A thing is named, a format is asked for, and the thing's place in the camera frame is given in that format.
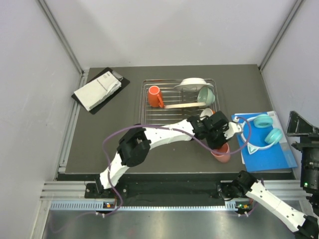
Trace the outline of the orange white bowl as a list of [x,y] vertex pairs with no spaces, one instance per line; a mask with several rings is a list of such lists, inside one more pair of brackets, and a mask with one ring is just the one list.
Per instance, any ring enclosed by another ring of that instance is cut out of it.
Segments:
[[213,111],[211,108],[206,108],[200,113],[199,118],[200,120],[203,120],[203,119],[211,117],[214,114],[215,114],[215,111]]

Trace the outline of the pink cup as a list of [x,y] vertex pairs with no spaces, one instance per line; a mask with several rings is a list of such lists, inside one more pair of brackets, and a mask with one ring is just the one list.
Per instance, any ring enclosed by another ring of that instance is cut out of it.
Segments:
[[221,148],[216,149],[216,152],[211,152],[211,154],[221,163],[227,163],[230,160],[230,147],[228,143],[225,143]]

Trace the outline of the mint green bowl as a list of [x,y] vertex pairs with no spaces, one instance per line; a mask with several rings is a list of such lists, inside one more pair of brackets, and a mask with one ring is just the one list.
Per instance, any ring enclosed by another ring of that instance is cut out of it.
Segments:
[[202,87],[198,92],[197,101],[209,106],[215,102],[215,95],[209,87]]

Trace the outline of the white blue-rimmed plate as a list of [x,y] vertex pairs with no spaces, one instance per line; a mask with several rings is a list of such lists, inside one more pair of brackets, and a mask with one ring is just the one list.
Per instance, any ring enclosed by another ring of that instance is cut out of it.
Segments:
[[183,79],[179,85],[174,86],[174,89],[181,92],[196,92],[203,87],[213,89],[214,86],[206,82],[203,78],[186,78]]

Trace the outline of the pink cream plate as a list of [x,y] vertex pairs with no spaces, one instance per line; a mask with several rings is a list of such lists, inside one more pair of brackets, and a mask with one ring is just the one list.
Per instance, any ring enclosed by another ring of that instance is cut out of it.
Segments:
[[196,103],[183,103],[183,104],[173,104],[173,105],[165,105],[165,109],[182,109],[182,108],[191,108],[191,107],[204,107],[206,103],[204,102],[196,102]]

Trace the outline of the orange mug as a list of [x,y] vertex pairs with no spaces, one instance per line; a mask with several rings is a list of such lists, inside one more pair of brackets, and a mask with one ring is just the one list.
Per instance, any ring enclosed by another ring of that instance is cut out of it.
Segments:
[[158,86],[151,86],[148,90],[148,102],[151,107],[157,108],[164,108],[164,102],[162,98],[162,93]]

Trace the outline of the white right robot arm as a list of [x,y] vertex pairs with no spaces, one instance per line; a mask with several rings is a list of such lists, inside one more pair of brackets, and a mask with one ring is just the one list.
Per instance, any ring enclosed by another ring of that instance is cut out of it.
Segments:
[[280,219],[297,239],[317,239],[319,237],[319,129],[296,111],[291,111],[287,136],[300,139],[292,146],[302,153],[300,186],[308,193],[306,199],[311,204],[315,216],[294,209],[272,194],[260,180],[247,171],[240,171],[228,184],[230,198],[253,199]]

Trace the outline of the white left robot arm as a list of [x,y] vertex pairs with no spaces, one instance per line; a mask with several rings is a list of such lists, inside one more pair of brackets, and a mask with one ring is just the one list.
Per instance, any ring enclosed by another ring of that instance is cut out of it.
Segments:
[[205,139],[205,147],[216,152],[234,136],[234,128],[236,124],[221,111],[210,116],[192,116],[164,126],[136,124],[124,128],[114,158],[106,157],[108,166],[97,177],[95,190],[101,197],[109,197],[129,168],[142,164],[150,150],[162,145]]

